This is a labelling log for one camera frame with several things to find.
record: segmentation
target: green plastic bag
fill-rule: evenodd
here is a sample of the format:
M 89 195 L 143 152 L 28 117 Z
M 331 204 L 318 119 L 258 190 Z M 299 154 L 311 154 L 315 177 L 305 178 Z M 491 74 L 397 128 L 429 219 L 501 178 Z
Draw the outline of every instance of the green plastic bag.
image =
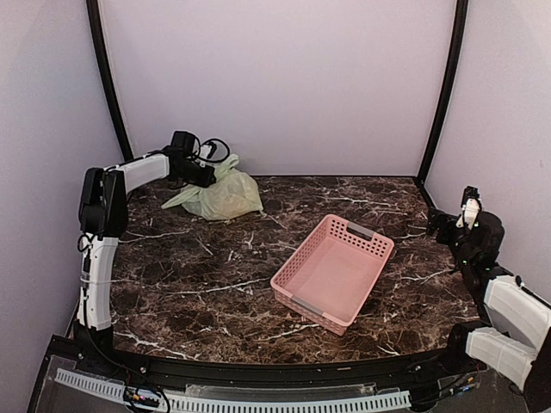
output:
M 182 205 L 186 211 L 209 221 L 233 219 L 253 211 L 262 211 L 258 185 L 250 176 L 236 170 L 239 157 L 231 155 L 215 170 L 216 183 L 208 188 L 188 185 L 165 202 L 163 209 Z

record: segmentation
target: white wall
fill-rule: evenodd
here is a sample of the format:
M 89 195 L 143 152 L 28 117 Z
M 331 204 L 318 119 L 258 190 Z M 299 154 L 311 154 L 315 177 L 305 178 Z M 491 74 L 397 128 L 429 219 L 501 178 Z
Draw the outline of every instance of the white wall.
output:
M 456 212 L 467 185 L 505 226 L 500 263 L 551 299 L 551 2 L 471 2 L 427 188 Z
M 255 174 L 416 175 L 455 0 L 102 0 L 137 155 L 174 130 Z
M 78 294 L 84 172 L 120 160 L 85 1 L 0 3 L 0 400 L 27 404 Z

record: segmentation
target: gray handle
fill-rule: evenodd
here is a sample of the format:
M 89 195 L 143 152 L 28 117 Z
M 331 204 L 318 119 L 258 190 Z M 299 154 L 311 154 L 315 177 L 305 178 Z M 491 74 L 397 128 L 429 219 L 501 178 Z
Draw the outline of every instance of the gray handle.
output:
M 369 241 L 371 241 L 371 238 L 373 238 L 373 235 L 375 235 L 375 231 L 368 230 L 367 228 L 364 228 L 363 226 L 358 224 L 354 224 L 353 222 L 349 222 L 346 229 L 359 232 L 366 237 L 369 237 Z
M 291 297 L 291 301 L 293 301 L 295 304 L 300 305 L 301 307 L 306 308 L 314 314 L 317 314 L 318 316 L 323 316 L 324 314 L 324 312 L 321 311 L 318 307 L 308 304 L 304 299 L 299 299 L 298 297 L 293 296 Z

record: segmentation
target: brown marble surface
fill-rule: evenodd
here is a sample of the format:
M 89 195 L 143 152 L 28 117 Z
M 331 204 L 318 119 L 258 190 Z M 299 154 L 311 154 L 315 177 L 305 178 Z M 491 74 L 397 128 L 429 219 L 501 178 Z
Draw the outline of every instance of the brown marble surface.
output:
M 258 177 L 264 213 L 207 222 L 168 182 L 135 191 L 115 257 L 115 346 L 186 360 L 317 363 L 445 345 L 476 310 L 446 247 L 424 235 L 427 207 L 409 178 Z M 390 237 L 391 258 L 344 336 L 275 301 L 269 279 L 335 213 Z

